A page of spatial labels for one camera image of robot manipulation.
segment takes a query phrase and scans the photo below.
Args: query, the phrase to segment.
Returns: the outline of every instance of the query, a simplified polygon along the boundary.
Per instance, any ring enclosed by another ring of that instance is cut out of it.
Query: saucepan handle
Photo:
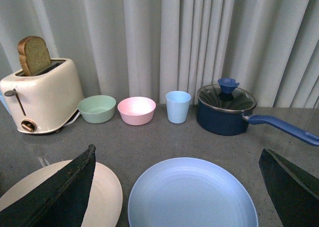
[[[304,141],[305,143],[308,143],[313,146],[319,146],[318,136],[306,132],[274,116],[252,115],[244,116],[244,119],[247,120],[250,124],[269,124],[271,126],[274,126],[275,128],[278,128],[281,131],[290,134],[291,136],[298,138],[301,141]]]

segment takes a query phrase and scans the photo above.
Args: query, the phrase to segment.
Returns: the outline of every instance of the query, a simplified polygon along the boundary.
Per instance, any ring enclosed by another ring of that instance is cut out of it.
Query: curtain
[[[229,77],[260,107],[319,103],[319,0],[0,0],[0,79],[29,35],[74,61],[86,97],[182,90],[197,104]]]

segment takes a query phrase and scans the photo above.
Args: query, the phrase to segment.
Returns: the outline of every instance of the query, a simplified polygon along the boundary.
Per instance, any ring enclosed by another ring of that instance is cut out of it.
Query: lid knob
[[[230,94],[239,86],[239,83],[236,83],[236,80],[230,78],[221,78],[218,80],[218,84],[221,88],[221,91],[226,94]]]

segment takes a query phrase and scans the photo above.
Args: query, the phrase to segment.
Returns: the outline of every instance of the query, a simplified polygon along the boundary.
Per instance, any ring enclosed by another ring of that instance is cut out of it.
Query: blue plate
[[[252,199],[223,168],[173,158],[145,171],[132,188],[130,227],[258,227]]]

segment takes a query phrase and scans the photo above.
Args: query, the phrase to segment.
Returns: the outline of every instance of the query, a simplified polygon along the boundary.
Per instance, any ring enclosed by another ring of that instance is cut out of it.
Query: bowl
[[[114,116],[116,100],[107,95],[96,95],[83,99],[78,110],[89,123],[103,123]]]
[[[144,125],[152,120],[156,103],[145,97],[124,99],[118,105],[122,120],[129,125]]]

